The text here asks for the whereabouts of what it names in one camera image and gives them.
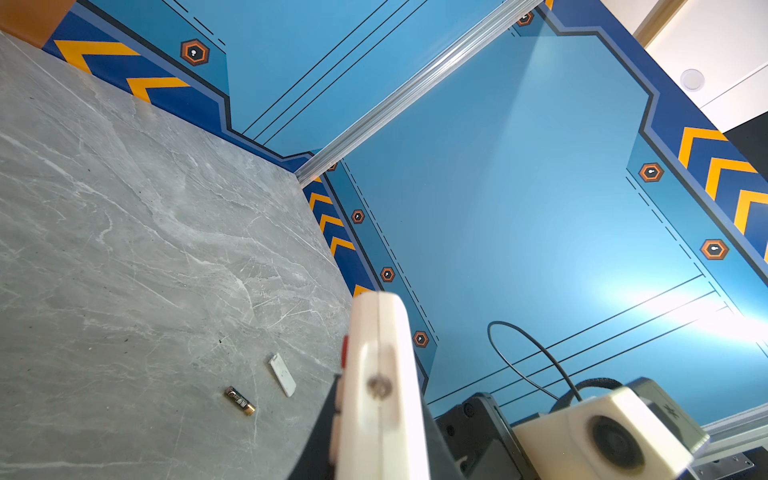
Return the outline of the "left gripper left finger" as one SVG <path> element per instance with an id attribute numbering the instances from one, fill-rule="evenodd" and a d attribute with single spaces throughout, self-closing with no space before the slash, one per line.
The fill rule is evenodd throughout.
<path id="1" fill-rule="evenodd" d="M 336 415 L 336 393 L 340 375 L 335 375 L 330 391 L 314 427 L 288 480 L 331 480 L 334 467 L 329 460 L 333 419 Z"/>

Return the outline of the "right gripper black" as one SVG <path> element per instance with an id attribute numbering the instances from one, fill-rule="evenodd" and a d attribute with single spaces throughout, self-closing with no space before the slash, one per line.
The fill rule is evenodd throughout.
<path id="1" fill-rule="evenodd" d="M 539 479 L 497 402 L 476 393 L 436 420 L 466 479 Z"/>

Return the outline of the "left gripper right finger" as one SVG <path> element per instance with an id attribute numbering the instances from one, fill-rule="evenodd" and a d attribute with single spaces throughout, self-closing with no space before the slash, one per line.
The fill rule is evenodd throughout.
<path id="1" fill-rule="evenodd" d="M 430 479 L 463 480 L 464 475 L 455 464 L 455 460 L 429 411 L 423 395 L 418 393 L 417 398 L 420 401 L 423 417 Z"/>

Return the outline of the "white remote control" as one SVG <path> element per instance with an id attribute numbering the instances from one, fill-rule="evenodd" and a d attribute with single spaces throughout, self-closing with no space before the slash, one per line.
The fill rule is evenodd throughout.
<path id="1" fill-rule="evenodd" d="M 335 479 L 430 477 L 411 330 L 397 295 L 365 292 L 353 299 L 334 409 Z"/>

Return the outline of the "black AAA battery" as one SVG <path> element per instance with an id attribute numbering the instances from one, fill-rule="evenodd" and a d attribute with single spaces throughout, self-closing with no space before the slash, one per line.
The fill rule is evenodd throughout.
<path id="1" fill-rule="evenodd" d="M 236 404 L 240 410 L 247 416 L 251 416 L 256 412 L 254 404 L 242 395 L 236 388 L 230 386 L 224 391 L 224 395 Z"/>

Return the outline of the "white battery cover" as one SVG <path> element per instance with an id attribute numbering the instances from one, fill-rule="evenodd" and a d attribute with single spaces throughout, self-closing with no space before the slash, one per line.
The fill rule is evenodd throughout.
<path id="1" fill-rule="evenodd" d="M 275 353 L 270 357 L 268 365 L 280 384 L 284 394 L 288 398 L 291 398 L 296 391 L 297 384 L 282 356 L 279 353 Z"/>

